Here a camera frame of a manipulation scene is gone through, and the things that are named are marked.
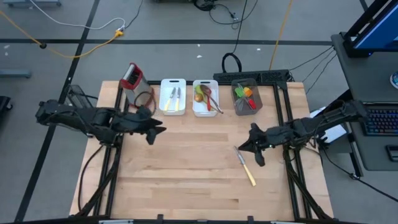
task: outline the knife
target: knife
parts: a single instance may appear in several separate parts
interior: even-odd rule
[[[178,111],[178,107],[180,106],[180,97],[181,97],[181,88],[178,88],[177,91],[177,102],[175,103],[175,110]]]
[[[167,111],[169,109],[170,102],[172,101],[172,98],[174,97],[175,91],[176,91],[176,88],[174,87],[172,94],[170,94],[170,98],[169,98],[169,100],[167,100],[166,106],[164,107],[165,111]]]
[[[246,163],[245,163],[245,161],[244,161],[244,159],[243,159],[243,156],[242,156],[241,152],[239,152],[239,150],[238,150],[238,148],[237,148],[236,146],[234,146],[234,149],[235,149],[236,155],[238,155],[238,158],[239,158],[239,160],[241,161],[241,163],[242,163],[242,165],[243,165],[243,167],[244,167],[244,170],[246,171],[246,173],[247,173],[247,175],[248,175],[248,177],[249,177],[249,179],[250,179],[251,185],[252,185],[253,187],[256,186],[256,185],[257,185],[257,184],[256,184],[256,180],[254,180],[253,175],[251,175],[251,173],[250,173],[248,167],[246,166]]]

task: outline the wooden tabletop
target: wooden tabletop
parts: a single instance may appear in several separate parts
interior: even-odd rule
[[[159,102],[159,86],[153,87]],[[288,88],[294,118],[308,116],[303,84],[288,83]],[[97,106],[113,107],[117,91],[118,82],[103,82]],[[153,146],[148,145],[145,136],[125,135],[112,218],[156,219],[158,214],[164,214],[165,219],[186,220],[247,220],[249,215],[255,220],[294,219],[282,146],[263,152],[264,167],[256,164],[254,154],[242,152],[256,179],[255,187],[233,150],[233,146],[248,139],[252,122],[263,131],[278,125],[273,89],[259,87],[263,108],[250,116],[235,115],[230,91],[230,86],[220,86],[224,114],[197,118],[192,111],[192,86],[187,86],[187,109],[183,116],[164,116],[161,111],[154,116],[163,121],[167,130],[157,136]],[[280,98],[286,121],[281,91]],[[98,147],[97,140],[88,140],[82,167]],[[307,189],[321,208],[333,216],[319,155],[307,150],[300,153]],[[85,172],[82,205],[98,187],[103,157],[104,149]],[[302,197],[296,191],[303,216]],[[78,188],[71,214],[78,211],[77,192]]]

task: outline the white container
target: white container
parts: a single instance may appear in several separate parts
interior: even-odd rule
[[[176,88],[175,94],[170,101],[169,108],[166,111],[165,107],[173,89]],[[181,96],[178,104],[178,111],[176,109],[178,88],[181,89]],[[185,102],[187,98],[187,82],[182,78],[166,78],[160,83],[159,109],[163,111],[164,115],[183,115],[185,113]]]
[[[220,102],[218,100],[218,82],[216,80],[195,80],[192,84],[193,113],[197,117],[214,117],[217,115],[217,111],[215,111],[214,109],[208,111],[206,103],[198,103],[195,101],[195,86],[202,84],[211,89],[211,97],[217,102],[217,104],[220,105]],[[211,100],[210,103],[213,107],[216,107],[216,105],[214,105]]]

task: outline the yellow extension cord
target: yellow extension cord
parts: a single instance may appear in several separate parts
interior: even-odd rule
[[[0,14],[1,14],[2,16],[4,16],[4,18],[6,18],[6,19],[8,20],[8,22],[10,22],[15,28],[19,29],[19,31],[21,31],[23,34],[25,34],[25,36],[27,36],[30,40],[33,40],[33,42],[35,42],[36,44],[42,45],[42,43],[40,43],[38,40],[36,40],[35,38],[33,38],[31,35],[29,35],[24,29],[20,28],[20,27],[19,27],[12,19],[10,19],[10,17],[8,17],[4,12],[0,11]],[[58,52],[58,51],[56,51],[56,50],[54,50],[54,49],[52,49],[52,48],[50,48],[50,47],[48,47],[47,49],[48,49],[49,51],[51,51],[52,53],[57,54],[57,55],[59,55],[59,56],[61,56],[61,57],[65,57],[65,58],[80,58],[80,57],[84,57],[84,56],[86,56],[86,55],[89,55],[90,53],[92,53],[92,52],[95,51],[96,49],[98,49],[98,48],[100,48],[100,47],[102,47],[102,46],[104,46],[104,45],[106,45],[106,44],[112,42],[114,39],[116,39],[116,38],[118,38],[118,37],[120,37],[120,36],[122,36],[122,35],[123,35],[123,32],[121,32],[120,30],[117,30],[116,33],[115,33],[115,35],[114,35],[110,40],[108,40],[107,42],[95,46],[94,48],[92,48],[91,50],[87,51],[87,52],[84,53],[84,54],[76,55],[76,56],[67,56],[67,55],[64,55],[64,54],[62,54],[62,53],[60,53],[60,52]]]
[[[282,34],[284,33],[285,24],[286,24],[286,21],[287,21],[287,17],[289,16],[289,12],[290,12],[290,8],[292,7],[292,4],[293,4],[293,0],[290,0],[289,6],[287,6],[287,11],[286,11],[286,14],[285,14],[284,21],[283,21],[283,23],[282,23],[282,26],[280,27],[278,39],[276,40],[276,44],[275,44],[275,48],[274,48],[274,53],[272,53],[271,63],[269,64],[269,70],[271,70],[271,68],[272,68],[272,63],[274,62],[274,57],[275,57],[275,54],[276,54],[276,49],[278,48],[279,40],[282,38]]]

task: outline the keyboard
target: keyboard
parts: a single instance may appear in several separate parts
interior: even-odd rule
[[[398,136],[398,107],[368,108],[368,119],[362,122],[365,135]]]
[[[233,80],[253,78],[257,84],[274,83],[274,82],[290,82],[292,77],[288,70],[269,70],[257,72],[234,72],[234,73],[216,73],[213,79],[219,83],[231,82]]]

